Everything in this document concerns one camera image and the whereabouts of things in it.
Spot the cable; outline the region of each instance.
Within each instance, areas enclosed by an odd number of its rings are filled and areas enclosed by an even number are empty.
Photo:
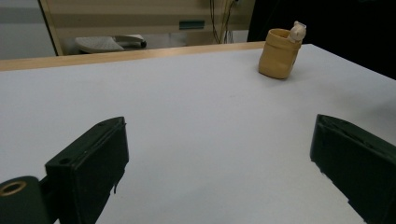
[[[215,37],[216,43],[220,43],[220,39],[218,36],[218,31],[216,30],[215,26],[215,1],[210,0],[210,19],[212,20],[212,31],[213,31],[213,36]]]
[[[233,0],[228,8],[227,20],[225,22],[225,36],[224,36],[224,43],[233,43],[233,31],[228,29],[228,24],[230,22],[231,11],[233,9],[233,5],[235,0]]]

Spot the white toy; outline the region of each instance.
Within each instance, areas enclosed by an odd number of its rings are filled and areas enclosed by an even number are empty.
[[[306,35],[306,25],[295,21],[293,28],[290,30],[288,40],[291,43],[301,42]]]

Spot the tan cup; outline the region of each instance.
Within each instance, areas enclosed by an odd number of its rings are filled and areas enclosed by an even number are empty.
[[[259,62],[259,72],[268,77],[284,79],[289,77],[302,42],[291,43],[290,31],[272,29],[265,39]]]

